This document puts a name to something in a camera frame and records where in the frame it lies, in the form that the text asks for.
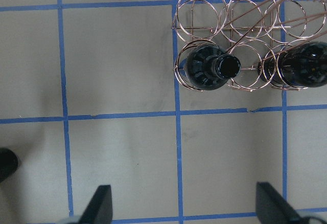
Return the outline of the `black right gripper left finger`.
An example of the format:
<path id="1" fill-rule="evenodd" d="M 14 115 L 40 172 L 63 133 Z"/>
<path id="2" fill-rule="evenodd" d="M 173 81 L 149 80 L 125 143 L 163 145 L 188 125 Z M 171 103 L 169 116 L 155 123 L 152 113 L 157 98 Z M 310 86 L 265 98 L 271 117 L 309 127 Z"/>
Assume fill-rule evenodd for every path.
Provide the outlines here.
<path id="1" fill-rule="evenodd" d="M 79 223 L 110 224 L 113 219 L 112 192 L 110 185 L 100 185 L 79 218 Z"/>

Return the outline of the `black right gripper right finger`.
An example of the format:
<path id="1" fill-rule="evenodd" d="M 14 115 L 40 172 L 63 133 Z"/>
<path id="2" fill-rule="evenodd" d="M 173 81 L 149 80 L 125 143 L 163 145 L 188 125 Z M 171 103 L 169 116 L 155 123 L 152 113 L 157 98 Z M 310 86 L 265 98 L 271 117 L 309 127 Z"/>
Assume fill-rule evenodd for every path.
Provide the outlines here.
<path id="1" fill-rule="evenodd" d="M 260 223 L 307 223 L 268 182 L 257 182 L 255 213 Z"/>

